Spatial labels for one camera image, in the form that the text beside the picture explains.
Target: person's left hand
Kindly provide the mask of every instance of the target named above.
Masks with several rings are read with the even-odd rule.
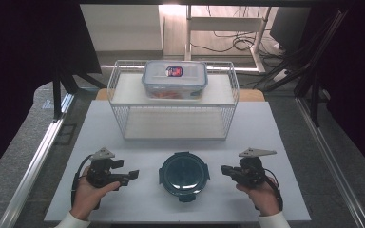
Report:
[[[76,190],[75,201],[70,213],[79,220],[87,220],[90,212],[96,207],[100,199],[106,195],[107,192],[111,192],[120,187],[119,182],[112,182],[102,188],[93,187],[87,180],[87,170],[89,166],[85,168],[82,177],[79,179],[79,184]]]

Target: white desk frame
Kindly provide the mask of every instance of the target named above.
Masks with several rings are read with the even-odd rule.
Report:
[[[250,48],[251,54],[259,73],[265,73],[259,57],[259,44],[265,32],[271,7],[261,18],[233,18],[233,17],[192,17],[191,5],[186,7],[186,42],[184,60],[191,60],[191,31],[247,31],[256,32],[256,40]]]

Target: white wire basket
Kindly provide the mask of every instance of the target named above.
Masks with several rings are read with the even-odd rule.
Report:
[[[153,99],[142,76],[146,61],[119,60],[107,98],[125,139],[225,140],[239,101],[231,62],[205,62],[208,85],[199,99]]]

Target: round container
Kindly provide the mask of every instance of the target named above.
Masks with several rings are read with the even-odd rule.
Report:
[[[209,178],[207,165],[189,152],[178,152],[159,169],[159,182],[181,202],[195,200]]]

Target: person's right hand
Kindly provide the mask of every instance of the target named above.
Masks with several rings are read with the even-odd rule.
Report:
[[[248,188],[240,184],[237,184],[236,188],[248,195],[251,201],[254,202],[254,205],[259,209],[261,216],[273,216],[280,212],[274,190],[267,182],[257,185],[256,188]]]

